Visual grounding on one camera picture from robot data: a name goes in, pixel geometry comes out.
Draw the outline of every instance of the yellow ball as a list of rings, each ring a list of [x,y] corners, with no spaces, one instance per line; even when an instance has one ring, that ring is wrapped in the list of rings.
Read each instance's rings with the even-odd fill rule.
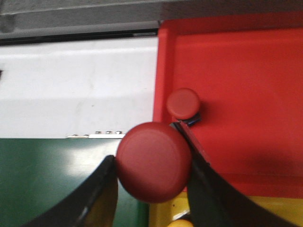
[[[194,225],[190,221],[179,219],[171,222],[167,227],[194,227]]]

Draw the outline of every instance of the gray strip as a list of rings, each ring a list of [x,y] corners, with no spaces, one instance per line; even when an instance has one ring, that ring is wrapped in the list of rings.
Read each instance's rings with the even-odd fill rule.
[[[0,0],[0,38],[157,28],[158,21],[303,10],[301,0]]]

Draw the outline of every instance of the red plastic piece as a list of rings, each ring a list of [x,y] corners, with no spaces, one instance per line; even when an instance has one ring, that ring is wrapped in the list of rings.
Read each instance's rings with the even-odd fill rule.
[[[180,88],[170,94],[166,107],[175,118],[180,120],[189,119],[199,112],[200,98],[193,90]]]
[[[148,122],[134,127],[122,139],[116,167],[121,184],[135,198],[165,202],[187,184],[191,153],[175,129]]]
[[[192,131],[212,167],[246,195],[303,198],[302,18],[172,20],[159,30],[154,121],[172,121],[170,93],[196,91],[203,120]]]

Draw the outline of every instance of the red panel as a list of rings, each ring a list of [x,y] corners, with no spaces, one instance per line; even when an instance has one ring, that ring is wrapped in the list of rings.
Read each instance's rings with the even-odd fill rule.
[[[282,27],[302,26],[301,12],[286,15],[175,20],[159,30],[154,121],[172,121],[172,91],[196,91],[203,120],[192,130],[214,169],[247,195],[303,198],[303,29],[243,31],[277,27],[281,17]]]

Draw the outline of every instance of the black plastic part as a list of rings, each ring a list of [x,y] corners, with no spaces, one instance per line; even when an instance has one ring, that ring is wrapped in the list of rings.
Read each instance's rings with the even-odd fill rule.
[[[183,215],[182,217],[178,218],[178,220],[186,220],[192,222],[190,213]]]
[[[108,209],[107,214],[110,213],[105,218],[113,219],[117,202],[117,177],[114,160],[114,156],[105,157],[98,168],[74,192],[22,227],[83,227],[88,226],[86,225],[88,216],[90,219],[97,217],[96,222],[98,222],[89,226],[102,227],[103,225],[99,221],[100,215],[92,214],[92,212],[96,211],[94,205],[100,200],[104,191],[111,192],[111,195],[106,195],[106,197],[111,197],[111,199],[106,199],[111,204],[105,204]]]
[[[192,173],[187,193],[195,227],[297,227],[233,188],[202,157],[192,142],[189,128],[179,122],[173,124],[192,150]]]
[[[179,120],[183,121],[185,124],[187,124],[189,127],[193,126],[197,122],[201,121],[201,115],[200,113],[196,113],[193,117],[185,120]]]
[[[157,34],[158,34],[157,29],[144,29],[144,30],[96,32],[96,33],[81,33],[81,34],[68,34],[68,35],[47,35],[47,36],[0,39],[0,46],[18,45],[18,44],[54,43],[54,42],[79,41],[79,40],[96,40],[96,39],[109,39],[109,38],[110,39],[128,38],[128,37],[138,37],[138,36],[148,36],[148,35],[152,36]]]

